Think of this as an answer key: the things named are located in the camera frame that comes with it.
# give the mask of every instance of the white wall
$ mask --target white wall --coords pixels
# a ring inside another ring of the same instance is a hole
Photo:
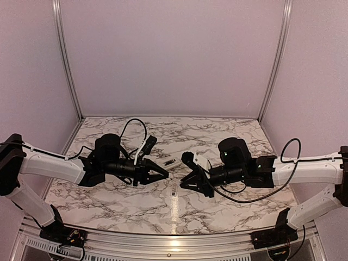
[[[85,115],[257,118],[284,1],[62,1]]]
[[[0,141],[61,152],[77,124],[53,22],[52,1],[0,1]],[[26,177],[38,193],[46,179]],[[0,198],[0,259],[9,255],[23,213]]]
[[[298,137],[302,155],[348,145],[348,2],[295,1],[288,42],[263,126],[279,154]],[[297,148],[292,148],[295,156]],[[300,201],[322,186],[294,186]],[[316,220],[329,261],[348,257],[348,210]]]

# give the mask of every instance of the cable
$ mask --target cable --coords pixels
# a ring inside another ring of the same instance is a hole
[[[93,151],[93,149],[88,148],[87,146],[83,145],[83,146],[81,147],[80,151],[79,151],[75,156],[71,156],[71,157],[69,157],[68,159],[71,160],[71,159],[76,159],[76,158],[78,158],[78,157],[81,155],[83,148],[86,148],[87,150]]]
[[[229,190],[225,189],[223,186],[220,186],[220,188],[221,188],[223,191],[227,192],[227,193],[230,193],[230,194],[238,194],[238,193],[242,193],[242,192],[246,189],[246,185],[245,185],[245,183],[244,183],[244,188],[242,188],[242,189],[239,190],[239,191],[229,191]]]
[[[294,138],[294,139],[291,139],[288,141],[288,143],[284,146],[283,148],[283,151],[282,151],[282,155],[284,154],[284,151],[287,149],[287,147],[293,142],[293,141],[297,141],[299,143],[299,152],[297,153],[297,158],[299,159],[300,155],[301,155],[301,142],[298,138]],[[221,196],[235,202],[235,203],[240,203],[240,204],[247,204],[247,203],[253,203],[253,202],[256,202],[256,201],[260,201],[260,200],[263,200],[265,198],[268,198],[272,195],[274,195],[275,193],[278,193],[279,191],[281,191],[282,189],[284,189],[291,181],[291,179],[293,178],[294,174],[295,174],[295,171],[297,169],[297,166],[299,164],[299,161],[297,161],[295,163],[295,166],[294,166],[294,169],[290,175],[290,177],[288,178],[288,180],[285,182],[284,185],[282,185],[279,189],[265,195],[265,196],[262,196],[262,197],[259,197],[259,198],[255,198],[254,200],[247,200],[247,201],[241,201],[241,200],[235,200],[234,198],[232,197],[229,197],[227,195],[225,195],[224,193],[222,193],[220,190],[218,190],[217,188],[215,188],[209,181],[209,179],[207,178],[207,175],[204,173],[203,174],[203,178],[205,179],[205,181],[208,183],[208,185],[218,194],[220,194]],[[209,171],[203,169],[202,167],[200,167],[204,172],[206,172],[207,174],[210,174]]]
[[[306,228],[303,225],[303,239],[302,239],[302,243],[300,244],[300,246],[298,247],[298,249],[296,250],[296,252],[294,254],[291,255],[291,257],[289,257],[287,260],[292,259],[302,248],[303,244],[305,243],[305,239],[306,239]]]
[[[130,152],[129,156],[128,156],[128,159],[130,159],[130,158],[131,158],[131,155],[132,155],[134,152],[136,152],[137,150],[138,150],[138,148],[136,148],[135,150],[132,150],[132,151]]]
[[[30,146],[28,146],[28,145],[26,145],[26,144],[23,144],[23,143],[2,142],[2,143],[0,143],[0,146],[2,146],[2,145],[17,145],[17,146],[21,146],[21,147],[27,148],[27,149],[29,149],[29,150],[33,150],[33,151],[36,151],[36,152],[40,152],[40,153],[45,154],[45,155],[48,155],[48,156],[52,156],[52,157],[59,158],[59,159],[65,159],[65,156],[57,155],[57,154],[54,154],[54,153],[51,153],[51,152],[47,152],[47,151],[43,151],[43,150],[40,150],[40,149],[38,149],[38,148],[32,148],[32,147],[30,147]],[[79,151],[76,155],[71,156],[71,157],[68,157],[67,159],[68,159],[68,160],[71,160],[71,159],[76,159],[76,158],[78,158],[78,157],[81,155],[83,148],[86,148],[87,150],[93,151],[93,149],[88,148],[87,146],[84,146],[84,145],[83,145],[83,146],[81,147],[80,151]]]
[[[82,247],[82,258],[80,259],[80,261],[82,261],[85,258],[86,252],[85,252],[85,247]]]
[[[123,136],[123,134],[125,133],[125,130],[126,130],[128,124],[131,123],[132,121],[139,121],[139,122],[142,124],[142,126],[144,127],[144,130],[145,130],[144,140],[146,140],[146,137],[147,137],[147,129],[146,129],[145,123],[144,123],[142,120],[138,119],[138,118],[130,119],[130,120],[126,123],[126,125],[124,126],[123,131],[122,131],[122,133],[121,133],[121,135],[120,135],[120,138],[122,138],[122,136]]]
[[[284,146],[284,148],[287,148],[290,143],[292,143],[293,141],[297,141],[299,143],[299,152],[301,151],[301,141],[298,138],[293,138],[291,140],[289,140],[286,145]],[[283,149],[282,153],[281,153],[281,163],[295,163],[295,161],[293,160],[283,160],[284,157],[284,152],[285,149]],[[348,158],[344,158],[344,157],[334,157],[333,159],[348,159]],[[299,159],[297,162],[316,162],[316,161],[322,161],[322,160],[332,160],[332,158],[318,158],[318,159]]]
[[[146,138],[147,138],[147,129],[146,129],[145,123],[141,119],[138,119],[138,118],[133,118],[133,119],[130,119],[129,121],[127,121],[126,125],[124,126],[124,128],[123,128],[123,130],[121,132],[120,138],[123,137],[123,134],[125,133],[125,130],[126,130],[128,124],[130,124],[132,121],[139,121],[142,124],[142,126],[144,127],[144,131],[145,131],[144,140],[146,140]],[[137,150],[138,150],[138,148],[136,148],[135,150],[131,151],[131,153],[126,157],[126,159],[130,159],[131,155],[134,152],[136,152]]]

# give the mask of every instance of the marble tabletop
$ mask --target marble tabletop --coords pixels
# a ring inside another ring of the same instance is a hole
[[[82,145],[94,147],[95,139],[106,133],[120,134],[126,117],[88,117],[69,153],[73,155]],[[218,143],[229,137],[243,138],[253,157],[272,154],[272,149],[256,120],[205,117],[141,117],[148,134],[158,139],[152,160],[174,156],[185,151],[198,152],[213,165],[221,164]],[[139,146],[144,137],[141,124],[132,122],[122,138],[127,151]],[[133,187],[116,177],[93,188],[54,180],[46,202],[56,206],[65,223],[110,231],[151,234],[206,234],[244,231],[273,226],[278,212],[295,206],[290,188],[265,200],[238,204],[215,194],[214,198],[179,187],[179,180],[190,169],[184,164],[172,169],[170,177],[149,185]],[[231,184],[238,190],[243,184]],[[249,200],[269,193],[271,189],[247,188],[232,195]]]

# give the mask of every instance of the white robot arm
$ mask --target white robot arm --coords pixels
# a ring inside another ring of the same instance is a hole
[[[95,141],[95,149],[86,157],[67,157],[40,150],[24,143],[19,134],[13,134],[0,145],[0,196],[12,200],[19,208],[31,215],[41,228],[42,238],[64,245],[82,247],[86,232],[64,226],[58,210],[44,202],[21,178],[19,174],[63,179],[79,186],[93,187],[105,181],[105,174],[111,174],[133,186],[150,184],[168,178],[164,170],[149,159],[156,143],[150,136],[137,153],[134,164],[126,150],[120,145],[120,137],[106,134]]]
[[[239,201],[216,187],[234,182],[243,182],[252,188],[274,188],[289,183],[329,183],[306,202],[281,211],[275,228],[251,233],[256,249],[296,240],[296,231],[304,224],[334,209],[348,207],[348,146],[342,146],[338,153],[322,157],[252,158],[244,140],[228,138],[219,143],[219,151],[224,165],[210,169],[209,161],[201,155],[183,153],[182,161],[192,172],[181,180],[181,187],[207,197],[214,197],[214,192],[217,192],[236,203],[251,203],[262,198]]]

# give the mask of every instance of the white marble pattern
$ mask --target white marble pattern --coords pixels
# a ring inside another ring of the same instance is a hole
[[[253,157],[272,154],[271,147],[256,120],[141,117],[148,133],[158,138],[150,158],[175,156],[185,151],[199,152],[213,165],[221,164],[218,143],[228,137],[246,140]],[[94,146],[105,133],[120,134],[129,118],[91,117],[83,123],[69,154],[82,145]],[[144,135],[142,126],[132,122],[122,138],[127,151],[136,148]],[[275,224],[278,212],[294,206],[291,189],[251,204],[237,204],[220,195],[207,198],[181,189],[179,180],[190,169],[181,165],[170,171],[170,178],[133,187],[107,175],[107,181],[83,188],[55,180],[46,201],[56,206],[66,223],[90,228],[152,234],[205,234],[242,231]],[[242,184],[231,184],[238,190]],[[247,188],[236,199],[248,200],[267,194],[270,189]]]

